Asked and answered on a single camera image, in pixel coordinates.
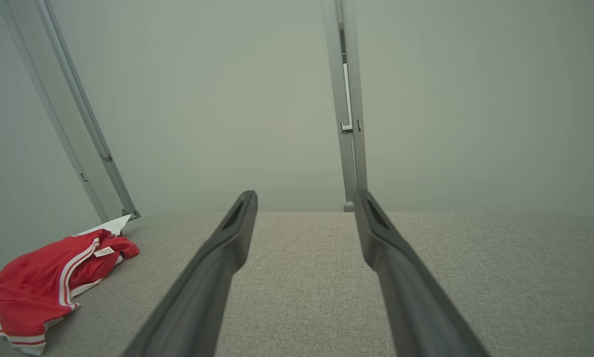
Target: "red garment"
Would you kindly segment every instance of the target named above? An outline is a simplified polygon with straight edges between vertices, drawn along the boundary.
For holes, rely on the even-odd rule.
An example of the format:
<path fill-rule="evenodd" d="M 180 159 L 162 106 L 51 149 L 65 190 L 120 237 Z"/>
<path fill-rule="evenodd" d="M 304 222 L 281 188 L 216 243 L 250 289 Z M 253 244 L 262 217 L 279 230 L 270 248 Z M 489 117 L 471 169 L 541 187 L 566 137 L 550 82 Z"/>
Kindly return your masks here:
<path fill-rule="evenodd" d="M 107 246 L 114 252 L 93 255 Z M 99 283 L 122 260 L 119 255 L 131 258 L 139 252 L 127 238 L 99 229 L 16 258 L 0 273 L 0 336 L 39 356 L 47 328 L 79 307 L 70 298 Z"/>

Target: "gray tabletop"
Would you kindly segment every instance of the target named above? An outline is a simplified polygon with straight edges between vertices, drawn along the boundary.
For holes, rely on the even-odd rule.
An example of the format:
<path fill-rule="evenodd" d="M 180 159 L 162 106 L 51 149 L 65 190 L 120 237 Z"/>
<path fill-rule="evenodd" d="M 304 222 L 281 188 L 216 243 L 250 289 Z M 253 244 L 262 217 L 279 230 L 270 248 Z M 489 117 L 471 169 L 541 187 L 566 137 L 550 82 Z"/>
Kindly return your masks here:
<path fill-rule="evenodd" d="M 389 213 L 494 356 L 594 356 L 594 221 L 556 214 Z M 74 301 L 45 357 L 119 356 L 221 215 L 143 217 L 140 255 Z M 217 356 L 387 356 L 378 278 L 351 213 L 259 213 Z M 1 356 L 22 356 L 0 338 Z"/>

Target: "metal frame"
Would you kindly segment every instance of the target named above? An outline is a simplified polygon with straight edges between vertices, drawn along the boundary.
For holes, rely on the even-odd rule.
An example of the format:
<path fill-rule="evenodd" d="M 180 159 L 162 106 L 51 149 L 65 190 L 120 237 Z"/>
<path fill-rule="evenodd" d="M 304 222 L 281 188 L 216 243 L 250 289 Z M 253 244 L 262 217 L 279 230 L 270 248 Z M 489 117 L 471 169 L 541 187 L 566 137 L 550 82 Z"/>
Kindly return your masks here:
<path fill-rule="evenodd" d="M 343 14 L 343 36 L 347 59 L 349 102 L 352 110 L 352 131 L 354 140 L 354 166 L 356 167 L 356 188 L 367 190 L 367 165 L 365 160 L 365 122 L 363 121 L 363 99 L 361 95 L 361 73 L 358 68 L 358 36 L 356 34 L 356 7 L 354 0 L 340 0 Z"/>
<path fill-rule="evenodd" d="M 10 31 L 10 34 L 12 35 L 12 39 L 15 42 L 19 56 L 21 57 L 25 69 L 27 70 L 27 73 L 30 76 L 30 79 L 34 85 L 34 89 L 36 90 L 36 93 L 39 96 L 39 99 L 41 100 L 41 104 L 43 104 L 45 112 L 50 118 L 50 122 L 52 123 L 52 127 L 54 127 L 54 131 L 56 131 L 57 135 L 59 136 L 59 140 L 61 141 L 61 145 L 63 145 L 63 149 L 65 149 L 69 162 L 72 164 L 72 167 L 76 171 L 76 176 L 78 177 L 78 180 L 81 181 L 81 184 L 83 185 L 83 188 L 87 193 L 87 196 L 90 197 L 92 205 L 94 206 L 96 213 L 98 213 L 100 220 L 102 222 L 109 221 L 107 213 L 105 213 L 105 210 L 102 208 L 102 205 L 100 204 L 100 201 L 96 196 L 96 193 L 92 188 L 92 185 L 90 184 L 85 172 L 83 171 L 81 162 L 78 160 L 76 152 L 74 152 L 74 148 L 72 147 L 72 144 L 69 142 L 69 139 L 67 138 L 65 130 L 63 129 L 63 125 L 61 125 L 61 122 L 59 120 L 59 116 L 57 115 L 54 106 L 52 106 L 52 102 L 50 102 L 50 97 L 48 96 L 48 93 L 45 90 L 45 86 L 43 86 L 43 82 L 41 81 L 39 72 L 36 70 L 34 63 L 32 62 L 32 57 L 30 56 L 27 46 L 23 41 L 23 37 L 21 36 L 21 32 L 19 30 L 17 22 L 15 22 L 14 16 L 12 15 L 12 11 L 8 5 L 7 0 L 0 0 L 0 9 L 4 20 L 6 21 L 6 25 L 8 25 L 8 29 Z"/>
<path fill-rule="evenodd" d="M 340 47 L 340 31 L 338 30 L 338 13 L 336 0 L 322 0 L 324 10 L 324 27 L 326 28 L 326 42 L 328 45 L 328 59 L 334 97 L 335 126 L 340 147 L 340 163 L 345 184 L 346 203 L 345 212 L 354 212 L 353 197 L 356 192 L 356 170 L 354 169 L 354 155 L 352 153 L 352 123 L 347 113 L 347 97 L 345 88 L 345 74 Z"/>
<path fill-rule="evenodd" d="M 92 138 L 92 142 L 96 148 L 96 151 L 99 153 L 105 170 L 111 179 L 111 183 L 116 189 L 116 193 L 118 193 L 120 202 L 128 213 L 132 213 L 136 217 L 140 217 L 140 213 L 133 205 L 133 201 L 129 195 L 127 187 L 120 176 L 118 167 L 116 167 L 116 163 L 111 156 L 111 151 L 109 150 L 104 136 L 102 135 L 102 131 L 100 130 L 100 126 L 96 120 L 92 106 L 90 105 L 87 95 L 85 94 L 83 84 L 81 83 L 81 79 L 76 72 L 76 67 L 74 67 L 72 57 L 70 56 L 67 49 L 65 38 L 63 38 L 63 34 L 59 28 L 59 22 L 56 18 L 56 15 L 54 14 L 50 0 L 34 0 L 34 2 L 39 14 L 41 15 L 43 27 L 45 27 L 50 39 L 50 43 L 52 43 L 54 54 L 59 61 L 61 71 L 63 71 L 63 75 L 65 76 L 69 90 L 72 93 L 74 102 L 76 103 L 78 111 L 81 113 L 83 122 L 90 134 L 90 137 Z"/>

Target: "white fabric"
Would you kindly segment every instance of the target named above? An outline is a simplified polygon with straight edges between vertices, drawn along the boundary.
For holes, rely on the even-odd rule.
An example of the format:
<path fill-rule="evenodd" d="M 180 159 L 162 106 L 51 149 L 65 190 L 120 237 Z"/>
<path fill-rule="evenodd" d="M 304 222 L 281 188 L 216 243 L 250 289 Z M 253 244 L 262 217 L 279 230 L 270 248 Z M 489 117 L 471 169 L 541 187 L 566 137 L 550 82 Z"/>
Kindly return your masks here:
<path fill-rule="evenodd" d="M 126 216 L 118 217 L 117 219 L 112 219 L 111 221 L 105 222 L 99 226 L 88 229 L 87 231 L 78 233 L 76 236 L 80 236 L 80 235 L 84 235 L 85 233 L 97 231 L 98 229 L 107 229 L 113 235 L 119 236 L 120 232 L 125 227 L 125 224 L 127 224 L 129 219 L 131 219 L 133 217 L 135 217 L 135 215 L 126 215 Z"/>

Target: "printed text on clothing tag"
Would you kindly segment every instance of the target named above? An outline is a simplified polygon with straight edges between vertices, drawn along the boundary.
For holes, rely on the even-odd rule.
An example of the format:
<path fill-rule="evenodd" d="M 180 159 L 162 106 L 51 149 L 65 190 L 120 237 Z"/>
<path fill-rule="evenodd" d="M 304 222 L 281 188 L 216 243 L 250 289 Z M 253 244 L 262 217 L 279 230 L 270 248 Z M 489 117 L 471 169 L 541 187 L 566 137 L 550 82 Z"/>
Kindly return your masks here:
<path fill-rule="evenodd" d="M 102 257 L 103 255 L 108 255 L 108 254 L 111 254 L 113 252 L 114 252 L 114 250 L 110 246 L 106 246 L 105 248 L 103 248 L 103 249 L 101 249 L 99 251 L 95 251 L 94 252 L 94 255 L 96 257 Z"/>

